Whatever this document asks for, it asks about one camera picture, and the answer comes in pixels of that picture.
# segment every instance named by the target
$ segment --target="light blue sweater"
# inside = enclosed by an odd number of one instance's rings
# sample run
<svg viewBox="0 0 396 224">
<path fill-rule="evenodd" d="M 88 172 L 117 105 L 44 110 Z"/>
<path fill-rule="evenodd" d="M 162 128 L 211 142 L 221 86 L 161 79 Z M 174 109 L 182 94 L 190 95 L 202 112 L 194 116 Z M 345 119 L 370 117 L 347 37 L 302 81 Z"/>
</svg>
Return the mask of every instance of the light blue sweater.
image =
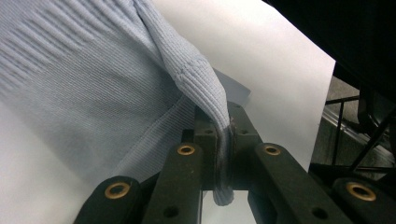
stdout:
<svg viewBox="0 0 396 224">
<path fill-rule="evenodd" d="M 215 201 L 233 199 L 225 91 L 147 0 L 3 0 L 0 99 L 94 186 L 160 171 L 198 105 L 220 137 Z"/>
</svg>

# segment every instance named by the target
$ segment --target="brass screw hole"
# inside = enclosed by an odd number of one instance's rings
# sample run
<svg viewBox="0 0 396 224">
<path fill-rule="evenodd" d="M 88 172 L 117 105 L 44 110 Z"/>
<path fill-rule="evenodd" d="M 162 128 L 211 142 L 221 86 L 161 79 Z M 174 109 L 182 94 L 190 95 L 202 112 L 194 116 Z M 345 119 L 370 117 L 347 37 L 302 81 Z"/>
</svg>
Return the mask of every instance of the brass screw hole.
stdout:
<svg viewBox="0 0 396 224">
<path fill-rule="evenodd" d="M 188 156 L 194 153 L 195 148 L 190 146 L 181 146 L 177 149 L 177 153 L 183 156 Z"/>
<path fill-rule="evenodd" d="M 277 156 L 280 154 L 280 149 L 275 147 L 265 147 L 265 152 L 271 156 Z"/>
<path fill-rule="evenodd" d="M 376 199 L 375 193 L 371 189 L 365 187 L 363 184 L 349 182 L 346 184 L 346 189 L 354 197 L 366 202 L 372 202 Z"/>
<path fill-rule="evenodd" d="M 128 193 L 130 188 L 131 186 L 123 182 L 114 183 L 107 187 L 105 191 L 105 196 L 108 199 L 122 198 Z"/>
</svg>

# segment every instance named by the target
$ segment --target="black plastic part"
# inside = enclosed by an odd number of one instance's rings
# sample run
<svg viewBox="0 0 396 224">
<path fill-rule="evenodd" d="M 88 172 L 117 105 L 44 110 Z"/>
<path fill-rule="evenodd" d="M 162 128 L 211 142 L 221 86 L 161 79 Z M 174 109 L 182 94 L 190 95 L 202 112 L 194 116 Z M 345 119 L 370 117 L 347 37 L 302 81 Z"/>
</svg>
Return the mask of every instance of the black plastic part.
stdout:
<svg viewBox="0 0 396 224">
<path fill-rule="evenodd" d="M 218 150 L 218 135 L 209 116 L 198 106 L 195 107 L 194 144 L 204 151 L 203 190 L 213 190 L 215 184 L 215 159 Z"/>
<path fill-rule="evenodd" d="M 130 186 L 127 194 L 118 199 L 105 195 L 107 187 L 115 183 Z M 141 195 L 139 183 L 126 176 L 115 176 L 102 182 L 83 204 L 75 224 L 121 224 L 139 223 L 141 218 Z"/>
<path fill-rule="evenodd" d="M 311 163 L 309 166 L 309 174 L 317 177 L 317 181 L 320 182 L 322 186 L 325 186 L 326 189 L 331 189 L 334 182 L 340 178 L 359 179 L 375 186 L 378 189 L 381 189 L 382 191 L 386 192 L 388 196 L 396 200 L 396 170 L 394 168 L 389 168 L 392 170 L 378 181 L 358 175 L 355 172 L 350 172 L 347 168 L 347 166 L 331 166 Z"/>
<path fill-rule="evenodd" d="M 232 186 L 233 189 L 247 190 L 251 179 L 249 155 L 262 140 L 242 106 L 228 103 L 228 112 L 233 133 Z"/>
<path fill-rule="evenodd" d="M 348 183 L 362 184 L 375 194 L 373 201 L 362 200 L 347 190 Z M 339 205 L 355 223 L 387 224 L 396 223 L 396 202 L 382 190 L 357 178 L 340 178 L 332 186 L 333 194 Z"/>
<path fill-rule="evenodd" d="M 149 201 L 151 200 L 151 195 L 152 192 L 155 189 L 155 186 L 157 185 L 158 177 L 160 176 L 160 173 L 150 177 L 149 179 L 143 181 L 140 184 L 140 191 L 142 194 L 142 214 L 146 213 L 147 207 L 149 205 Z"/>
<path fill-rule="evenodd" d="M 187 129 L 183 130 L 183 134 L 181 135 L 182 143 L 193 143 L 194 142 L 194 130 Z"/>
<path fill-rule="evenodd" d="M 280 153 L 271 155 L 266 148 Z M 251 161 L 256 174 L 253 181 L 257 185 L 252 191 L 266 194 L 274 205 L 277 219 L 273 223 L 352 223 L 285 148 L 259 144 Z M 253 215 L 260 221 L 258 217 L 265 216 L 265 211 Z"/>
<path fill-rule="evenodd" d="M 193 148 L 193 153 L 179 154 L 182 147 Z M 201 223 L 203 158 L 203 151 L 195 144 L 182 144 L 169 150 L 143 224 Z"/>
<path fill-rule="evenodd" d="M 257 224 L 276 223 L 277 212 L 266 193 L 261 190 L 250 190 L 247 201 Z"/>
</svg>

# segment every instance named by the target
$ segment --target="black metal bar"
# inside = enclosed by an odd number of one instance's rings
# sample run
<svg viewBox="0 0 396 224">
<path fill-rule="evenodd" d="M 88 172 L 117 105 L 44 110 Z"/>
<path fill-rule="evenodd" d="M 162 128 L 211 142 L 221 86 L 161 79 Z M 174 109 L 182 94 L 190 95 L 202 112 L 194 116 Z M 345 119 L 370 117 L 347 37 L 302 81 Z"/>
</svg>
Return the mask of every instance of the black metal bar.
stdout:
<svg viewBox="0 0 396 224">
<path fill-rule="evenodd" d="M 233 133 L 231 141 L 232 186 L 236 190 L 247 190 L 250 187 L 251 178 L 249 156 L 262 140 L 242 106 L 229 102 L 228 112 Z"/>
<path fill-rule="evenodd" d="M 195 107 L 193 142 L 204 151 L 202 190 L 213 190 L 218 134 L 210 117 L 198 106 Z"/>
<path fill-rule="evenodd" d="M 347 165 L 332 165 L 333 168 L 342 168 L 348 170 L 350 166 Z M 393 171 L 395 168 L 393 167 L 374 167 L 374 166 L 359 166 L 356 171 L 357 172 L 364 172 L 364 173 L 378 173 L 378 174 L 387 174 Z"/>
<path fill-rule="evenodd" d="M 387 115 L 387 117 L 378 125 L 378 128 L 375 129 L 373 136 L 370 138 L 367 145 L 364 147 L 363 151 L 359 154 L 358 158 L 353 161 L 352 165 L 349 168 L 349 171 L 355 171 L 359 166 L 361 161 L 367 155 L 367 153 L 375 146 L 375 144 L 379 141 L 380 137 L 387 129 L 389 123 L 396 115 L 396 107 Z"/>
<path fill-rule="evenodd" d="M 141 218 L 139 183 L 126 176 L 102 182 L 83 204 L 75 224 L 139 223 Z"/>
<path fill-rule="evenodd" d="M 334 104 L 339 104 L 342 102 L 357 101 L 357 100 L 359 100 L 359 95 L 335 99 L 335 100 L 329 100 L 329 101 L 326 101 L 326 105 L 334 105 Z"/>
<path fill-rule="evenodd" d="M 149 179 L 146 179 L 142 183 L 140 183 L 140 191 L 142 194 L 142 206 L 143 208 L 147 208 L 147 205 L 149 204 L 149 200 L 151 199 L 152 191 L 155 189 L 155 185 L 157 184 L 158 177 L 160 176 L 160 173 L 157 173 L 156 175 L 153 175 Z"/>
<path fill-rule="evenodd" d="M 194 130 L 187 129 L 183 130 L 181 134 L 181 143 L 193 143 L 194 142 Z"/>
<path fill-rule="evenodd" d="M 247 195 L 250 210 L 257 224 L 276 223 L 277 212 L 268 195 L 262 190 L 250 190 Z"/>
<path fill-rule="evenodd" d="M 259 144 L 251 162 L 256 186 L 252 190 L 256 195 L 266 195 L 274 205 L 276 222 L 272 223 L 352 223 L 285 148 Z M 265 197 L 262 202 L 253 205 L 268 207 Z M 267 212 L 252 211 L 257 221 Z"/>
<path fill-rule="evenodd" d="M 198 224 L 204 152 L 195 144 L 169 150 L 142 224 Z"/>
<path fill-rule="evenodd" d="M 338 154 L 338 145 L 340 141 L 341 124 L 344 116 L 344 102 L 341 102 L 340 112 L 338 114 L 337 131 L 335 133 L 334 152 L 332 154 L 332 165 L 335 165 Z"/>
<path fill-rule="evenodd" d="M 354 223 L 396 223 L 396 202 L 385 192 L 358 178 L 339 178 L 332 195 Z"/>
</svg>

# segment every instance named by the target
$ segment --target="knit fabric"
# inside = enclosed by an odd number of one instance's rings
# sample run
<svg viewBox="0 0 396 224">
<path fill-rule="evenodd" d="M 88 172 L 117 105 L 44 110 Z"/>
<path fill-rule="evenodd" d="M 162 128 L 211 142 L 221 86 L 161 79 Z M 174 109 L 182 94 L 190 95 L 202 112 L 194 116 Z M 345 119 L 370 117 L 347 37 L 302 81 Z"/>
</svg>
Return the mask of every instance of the knit fabric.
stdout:
<svg viewBox="0 0 396 224">
<path fill-rule="evenodd" d="M 0 97 L 96 186 L 159 172 L 195 105 L 219 133 L 215 202 L 227 184 L 225 91 L 205 57 L 146 0 L 3 0 Z"/>
</svg>

